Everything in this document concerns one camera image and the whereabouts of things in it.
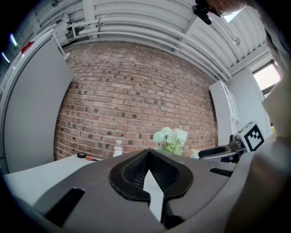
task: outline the ceiling pipe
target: ceiling pipe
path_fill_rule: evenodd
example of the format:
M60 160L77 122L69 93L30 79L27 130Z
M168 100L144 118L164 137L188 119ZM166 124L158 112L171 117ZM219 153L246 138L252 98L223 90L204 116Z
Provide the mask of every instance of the ceiling pipe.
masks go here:
M130 36L134 36L134 37L140 37L140 38L143 38L143 39L147 39L147 40L151 40L151 41L155 41L157 43L160 43L160 44L163 44L163 45L166 45L166 46L169 46L171 48L173 48L174 50L177 50L179 51L180 53L183 53L185 54L187 57L191 58L192 60L194 60L196 63L198 64L195 64L199 69L201 69L203 72L205 72L209 77L211 77L214 81L218 81L218 79L215 78L215 76L217 76L213 71L209 70L207 71L205 68L203 68L203 66L205 64L203 64L201 61L199 61L197 58L193 57L192 55L190 55L188 52L174 46L174 45L171 45L167 42L164 42L164 41L161 41L161 40L158 40L158 39L155 39L155 38L152 38L152 37L148 37L148 36L145 36L145 35L140 35L140 34L135 34L135 33L130 33L130 32L124 32L124 31L103 31L103 32L95 32L95 33L89 33L89 34L85 34L85 35L79 35L77 36L75 39L78 39L78 38L81 38L81 37L84 37L84 36L90 36L90 35L106 35L106 34L111 34L111 35L130 35Z
M138 25L140 25L140 24L149 25L149 26L157 27L159 29L166 30L167 32L175 34L175 35L177 35L177 37L180 37L180 38L183 38L183 39L189 41L195 47L199 48L201 50L201 52L203 52L204 54L208 55L211 58L211 60L214 61L215 63L217 63L218 67L221 70L223 70L229 78L231 78L231 74L229 73L229 71L206 48L201 46L194 39L190 38L189 36L185 35L184 33L180 32L180 31L177 31L176 29L173 29L173 28L168 27L166 25L160 24L160 23L156 23L156 22L149 21L149 20L144 20L144 19L137 19L137 18L112 17L112 18L103 18L103 19L97 19L97 20L92 20L92 21L88 21L88 22L77 23L77 24L75 24L75 27L76 26L79 27L79 26L91 25L91 24L123 23L123 22L128 22L128 23L138 24ZM81 32L86 34L86 33L92 33L94 31L83 30Z
M173 44L177 44L178 46L184 48L186 51L191 51L193 54L196 54L198 57L200 57L204 62L206 62L206 64L202 65L206 65L209 67L212 67L223 79L224 81L228 81L228 79L225 77L225 75L205 56L203 56L200 52L198 52L197 50L195 50L194 48L192 48L191 46L186 45L185 43L182 43L181 41L177 41L173 38L171 38L168 35L165 35L163 33L160 32L156 32L153 30L149 30L149 29L144 29L144 28L137 28L137 27L133 27L133 26L104 26L104 27L99 27L99 28L95 28L95 29L89 29L89 30L83 30L79 32L79 35L87 35L90 33L95 33L95 32L101 32L101 31L127 31L127 32L135 32L135 33L141 33L141 34L146 34L146 35L151 35L160 39L164 39L167 40Z

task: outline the white triangle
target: white triangle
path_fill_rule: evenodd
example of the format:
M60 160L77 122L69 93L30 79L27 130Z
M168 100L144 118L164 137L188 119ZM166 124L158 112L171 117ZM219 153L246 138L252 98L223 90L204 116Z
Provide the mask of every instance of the white triangle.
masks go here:
M150 211L155 218L160 222L163 208L164 193L151 174L150 170L145 176L144 191L148 192L151 196Z

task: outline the black mesh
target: black mesh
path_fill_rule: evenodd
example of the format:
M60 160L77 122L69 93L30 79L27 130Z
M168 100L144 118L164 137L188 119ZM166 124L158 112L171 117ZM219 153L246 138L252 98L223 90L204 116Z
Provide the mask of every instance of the black mesh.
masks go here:
M151 155L151 168L156 182L162 191L174 184L180 177L177 168L161 160L159 157Z
M124 167L123 176L132 185L143 189L146 177L146 158L144 155Z
M182 197L193 182L191 170L155 150L143 150L114 166L109 174L112 187L124 198L150 203L143 190L148 171L164 193L165 200Z
M143 189L148 170L151 171L162 191L174 184L180 177L177 168L151 153L139 157L126 165L123 176L132 185Z

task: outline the white table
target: white table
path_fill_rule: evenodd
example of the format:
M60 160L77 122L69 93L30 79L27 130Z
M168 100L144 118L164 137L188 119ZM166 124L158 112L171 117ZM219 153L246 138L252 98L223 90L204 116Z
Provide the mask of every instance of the white table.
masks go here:
M92 162L94 161L72 155L39 167L4 175L4 180L14 196L33 206L51 187Z

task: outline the plastic bottle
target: plastic bottle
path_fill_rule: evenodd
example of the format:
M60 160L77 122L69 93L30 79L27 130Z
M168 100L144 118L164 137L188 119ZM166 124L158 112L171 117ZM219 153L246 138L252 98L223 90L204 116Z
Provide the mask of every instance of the plastic bottle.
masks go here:
M113 157L122 155L122 141L116 140L116 144L114 146Z

